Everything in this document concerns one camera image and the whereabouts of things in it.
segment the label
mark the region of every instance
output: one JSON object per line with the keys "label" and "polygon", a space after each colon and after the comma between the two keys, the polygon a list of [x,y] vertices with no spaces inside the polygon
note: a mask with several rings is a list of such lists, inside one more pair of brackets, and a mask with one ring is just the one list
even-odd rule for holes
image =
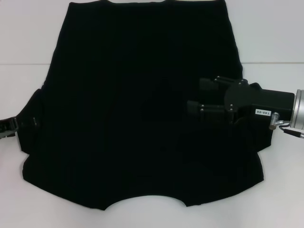
{"label": "label", "polygon": [[256,114],[257,114],[257,115],[271,116],[271,111],[262,110],[262,109],[256,109]]}

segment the white background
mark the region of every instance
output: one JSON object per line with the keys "label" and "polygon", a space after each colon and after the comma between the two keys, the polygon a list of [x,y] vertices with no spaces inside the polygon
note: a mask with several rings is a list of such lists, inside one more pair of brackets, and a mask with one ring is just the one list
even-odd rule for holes
{"label": "white background", "polygon": [[[304,89],[304,2],[226,2],[245,78],[272,90]],[[42,85],[68,3],[0,0],[0,119],[18,114]],[[259,153],[265,181],[234,197],[187,208],[146,196],[101,211],[25,182],[26,154],[16,137],[2,139],[0,228],[302,228],[304,141],[276,130],[272,144]]]}

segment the black garment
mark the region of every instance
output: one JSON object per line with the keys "label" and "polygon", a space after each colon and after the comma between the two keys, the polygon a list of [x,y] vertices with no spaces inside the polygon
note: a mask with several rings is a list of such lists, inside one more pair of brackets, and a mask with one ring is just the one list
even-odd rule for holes
{"label": "black garment", "polygon": [[90,208],[163,195],[199,205],[263,180],[268,126],[200,123],[199,79],[242,78],[223,0],[70,3],[41,90],[19,114],[26,181]]}

